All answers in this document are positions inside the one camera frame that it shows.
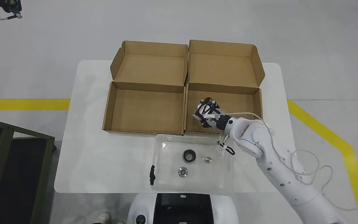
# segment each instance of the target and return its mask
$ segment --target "yellow tape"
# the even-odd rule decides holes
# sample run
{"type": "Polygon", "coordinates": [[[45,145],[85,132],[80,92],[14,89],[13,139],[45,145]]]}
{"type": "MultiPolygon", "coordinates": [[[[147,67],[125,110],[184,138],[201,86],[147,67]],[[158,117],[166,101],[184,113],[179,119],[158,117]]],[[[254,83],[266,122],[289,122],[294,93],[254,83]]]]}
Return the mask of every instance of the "yellow tape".
{"type": "Polygon", "coordinates": [[[0,99],[0,110],[68,110],[70,99],[0,99]]]}
{"type": "Polygon", "coordinates": [[[312,129],[314,132],[324,138],[327,142],[329,142],[341,151],[353,189],[353,194],[356,199],[356,203],[358,204],[358,162],[354,154],[353,147],[347,142],[345,142],[338,135],[334,134],[321,122],[309,115],[302,108],[297,106],[297,104],[295,104],[294,102],[288,100],[287,103],[289,106],[289,111],[293,116],[298,118],[310,129],[312,129]]]}

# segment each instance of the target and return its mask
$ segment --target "transparent plastic tray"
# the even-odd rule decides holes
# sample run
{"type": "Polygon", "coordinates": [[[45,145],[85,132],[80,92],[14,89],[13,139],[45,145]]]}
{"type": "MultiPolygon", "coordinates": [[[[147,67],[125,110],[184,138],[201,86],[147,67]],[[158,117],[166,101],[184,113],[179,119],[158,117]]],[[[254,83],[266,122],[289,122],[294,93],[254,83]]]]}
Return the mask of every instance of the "transparent plastic tray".
{"type": "Polygon", "coordinates": [[[234,193],[234,156],[216,144],[217,138],[194,136],[156,136],[153,165],[153,190],[230,195],[234,193]],[[196,153],[194,162],[183,160],[185,150],[196,153]],[[210,157],[211,162],[203,160],[210,157]],[[180,177],[178,169],[187,168],[187,176],[180,177]]]}

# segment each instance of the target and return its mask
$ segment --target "open cardboard box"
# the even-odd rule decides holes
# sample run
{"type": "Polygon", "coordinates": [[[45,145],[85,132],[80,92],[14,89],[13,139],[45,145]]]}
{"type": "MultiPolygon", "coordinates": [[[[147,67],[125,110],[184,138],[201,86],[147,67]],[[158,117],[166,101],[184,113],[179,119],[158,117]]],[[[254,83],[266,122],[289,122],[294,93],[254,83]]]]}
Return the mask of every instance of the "open cardboard box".
{"type": "MultiPolygon", "coordinates": [[[[265,72],[255,45],[190,40],[186,132],[219,133],[192,117],[199,100],[214,99],[226,113],[251,112],[262,118],[265,72]]],[[[253,116],[242,116],[253,119],[253,116]]]]}
{"type": "Polygon", "coordinates": [[[183,134],[188,46],[124,41],[112,64],[109,132],[183,134]]]}

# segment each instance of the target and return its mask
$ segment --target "white cable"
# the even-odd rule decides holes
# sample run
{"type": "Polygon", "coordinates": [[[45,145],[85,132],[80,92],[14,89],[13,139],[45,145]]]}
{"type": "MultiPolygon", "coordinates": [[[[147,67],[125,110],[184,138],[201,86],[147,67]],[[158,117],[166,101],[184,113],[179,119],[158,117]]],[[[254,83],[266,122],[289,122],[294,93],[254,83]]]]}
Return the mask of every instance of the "white cable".
{"type": "MultiPolygon", "coordinates": [[[[266,127],[268,133],[270,134],[272,148],[274,149],[275,153],[277,154],[279,160],[281,161],[282,164],[284,164],[290,171],[292,171],[295,174],[295,177],[299,182],[301,182],[301,183],[303,183],[305,185],[312,185],[314,180],[315,180],[315,177],[316,177],[318,171],[321,170],[322,168],[328,167],[331,170],[331,175],[329,176],[328,180],[326,181],[325,184],[323,184],[323,186],[321,188],[322,195],[326,198],[326,200],[328,200],[328,202],[330,202],[331,205],[333,205],[334,207],[336,207],[336,208],[338,208],[340,210],[343,210],[343,211],[355,211],[355,210],[358,210],[358,207],[355,207],[355,208],[342,208],[340,206],[337,206],[324,194],[323,189],[328,185],[328,183],[333,178],[333,168],[330,165],[324,165],[322,167],[319,167],[320,166],[319,159],[313,152],[310,152],[310,151],[307,151],[307,150],[296,150],[296,151],[292,152],[291,155],[290,155],[290,162],[291,162],[292,169],[289,166],[287,166],[284,162],[282,162],[282,160],[281,160],[282,157],[279,155],[279,153],[277,152],[277,150],[276,150],[276,148],[274,146],[274,139],[272,137],[272,133],[270,131],[269,126],[267,126],[267,124],[258,115],[254,114],[254,113],[240,112],[240,113],[215,114],[215,116],[216,115],[235,115],[235,114],[251,114],[251,115],[255,116],[256,118],[258,118],[264,124],[264,126],[266,127]],[[307,173],[307,174],[302,174],[302,173],[298,173],[298,172],[295,171],[295,169],[293,167],[292,157],[298,151],[310,153],[311,155],[313,155],[315,157],[315,159],[317,160],[317,167],[314,169],[313,172],[310,172],[310,173],[307,173]],[[297,175],[304,175],[304,176],[313,175],[313,178],[312,178],[312,181],[310,183],[306,183],[306,182],[303,182],[302,180],[300,180],[297,175]]],[[[214,114],[207,114],[207,115],[204,115],[204,117],[210,118],[213,115],[214,114]]]]}

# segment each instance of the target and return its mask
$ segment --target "white robotic arm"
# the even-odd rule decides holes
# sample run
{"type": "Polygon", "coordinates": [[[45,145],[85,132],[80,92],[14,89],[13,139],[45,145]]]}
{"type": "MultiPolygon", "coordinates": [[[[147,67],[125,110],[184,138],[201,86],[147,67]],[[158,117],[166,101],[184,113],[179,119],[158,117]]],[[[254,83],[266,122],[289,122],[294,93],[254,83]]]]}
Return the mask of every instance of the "white robotic arm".
{"type": "Polygon", "coordinates": [[[291,156],[289,149],[272,141],[271,130],[261,120],[231,117],[210,98],[200,101],[193,116],[203,127],[222,130],[244,152],[255,157],[258,167],[304,224],[346,223],[321,191],[305,184],[310,178],[304,175],[302,164],[291,156]]]}

